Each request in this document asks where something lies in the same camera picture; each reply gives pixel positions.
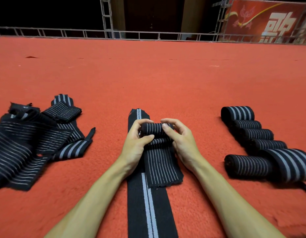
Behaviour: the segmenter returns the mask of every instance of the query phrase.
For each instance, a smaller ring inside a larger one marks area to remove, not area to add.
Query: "hand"
[[[204,159],[200,154],[194,136],[189,128],[187,128],[178,119],[161,119],[162,123],[171,123],[174,126],[175,132],[166,124],[162,125],[164,132],[174,140],[174,149],[183,162],[183,164],[190,171],[194,171],[199,160]]]
[[[135,170],[144,151],[144,145],[150,143],[154,139],[154,135],[148,135],[142,138],[139,137],[139,129],[143,123],[154,123],[154,121],[149,119],[138,119],[134,121],[125,139],[122,152],[117,159],[117,161],[125,165],[127,169],[126,176],[131,175]]]

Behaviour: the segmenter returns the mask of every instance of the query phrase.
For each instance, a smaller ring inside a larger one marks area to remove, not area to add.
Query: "right hand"
[[[180,160],[186,168],[193,172],[198,162],[204,158],[197,148],[192,132],[178,119],[166,118],[161,119],[161,122],[173,124],[177,132],[166,124],[163,124],[162,128],[164,132],[174,140],[173,146]]]

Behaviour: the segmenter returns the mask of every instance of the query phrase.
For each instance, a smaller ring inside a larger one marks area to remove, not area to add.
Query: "red carpet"
[[[59,93],[82,108],[85,135],[97,128],[93,143],[85,157],[48,166],[29,192],[0,189],[0,237],[42,237],[63,218],[118,157],[132,108],[155,122],[181,120],[227,179],[225,155],[245,152],[219,118],[223,106],[250,106],[276,140],[306,151],[306,46],[0,38],[0,116],[10,101],[44,110]],[[183,183],[167,188],[179,237],[225,237],[200,185],[181,168]],[[306,235],[304,191],[228,181],[284,235]],[[127,237],[126,182],[98,236]]]

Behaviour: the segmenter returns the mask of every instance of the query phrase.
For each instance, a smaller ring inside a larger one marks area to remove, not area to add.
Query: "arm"
[[[167,125],[162,127],[174,140],[173,145],[180,160],[200,181],[229,238],[284,237],[202,157],[191,131],[184,124],[176,119],[161,121],[174,125],[177,132]]]
[[[49,237],[95,237],[107,207],[125,177],[136,168],[142,156],[144,145],[154,135],[139,138],[138,130],[148,119],[136,120],[123,145],[122,152],[114,164],[92,185],[76,206],[50,230]]]

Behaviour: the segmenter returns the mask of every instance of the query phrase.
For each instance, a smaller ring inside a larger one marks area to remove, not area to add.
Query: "forearm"
[[[127,170],[116,161],[46,237],[95,237]]]
[[[194,173],[214,205],[229,238],[284,237],[204,158],[198,159]]]

